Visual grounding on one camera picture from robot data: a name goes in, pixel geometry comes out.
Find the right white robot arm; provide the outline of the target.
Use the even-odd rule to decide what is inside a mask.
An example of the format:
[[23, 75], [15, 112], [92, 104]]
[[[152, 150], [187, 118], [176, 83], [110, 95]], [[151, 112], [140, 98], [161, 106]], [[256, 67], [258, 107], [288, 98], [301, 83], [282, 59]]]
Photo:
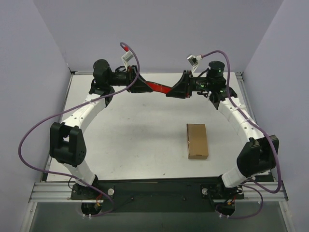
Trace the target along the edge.
[[237, 157], [236, 166], [221, 175], [221, 180], [226, 188], [233, 188], [257, 174], [280, 168], [279, 140], [262, 130], [242, 108], [237, 93], [229, 85], [230, 77], [224, 77], [224, 69], [224, 63], [212, 61], [204, 72], [205, 76], [193, 76], [192, 71], [184, 71], [166, 96], [185, 99], [197, 92], [209, 98], [215, 109], [232, 125], [244, 147]]

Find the brown cardboard express box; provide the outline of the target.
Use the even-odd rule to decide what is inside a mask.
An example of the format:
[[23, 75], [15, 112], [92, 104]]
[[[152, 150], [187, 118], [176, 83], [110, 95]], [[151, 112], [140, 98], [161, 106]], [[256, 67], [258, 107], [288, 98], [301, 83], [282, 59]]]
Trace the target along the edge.
[[209, 156], [206, 126], [204, 124], [187, 124], [188, 158], [206, 160]]

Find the red black utility knife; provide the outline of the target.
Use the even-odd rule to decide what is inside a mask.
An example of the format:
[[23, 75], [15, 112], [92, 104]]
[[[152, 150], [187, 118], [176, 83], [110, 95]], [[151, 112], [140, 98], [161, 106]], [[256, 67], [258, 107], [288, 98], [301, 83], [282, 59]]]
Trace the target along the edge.
[[162, 85], [162, 84], [159, 84], [159, 83], [155, 83], [155, 82], [147, 81], [146, 84], [152, 89], [152, 91], [163, 93], [163, 94], [167, 94], [172, 89], [172, 87]]

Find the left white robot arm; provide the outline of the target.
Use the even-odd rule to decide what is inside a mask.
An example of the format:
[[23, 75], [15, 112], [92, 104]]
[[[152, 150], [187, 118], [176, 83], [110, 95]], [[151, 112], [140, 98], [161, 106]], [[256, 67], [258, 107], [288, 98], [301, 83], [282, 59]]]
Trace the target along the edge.
[[62, 122], [51, 125], [49, 148], [50, 156], [69, 170], [77, 184], [83, 186], [82, 194], [89, 199], [97, 197], [99, 187], [94, 184], [96, 175], [85, 161], [84, 132], [112, 101], [115, 86], [130, 90], [140, 80], [137, 65], [112, 71], [106, 60], [99, 59], [93, 68], [93, 80], [83, 105]]

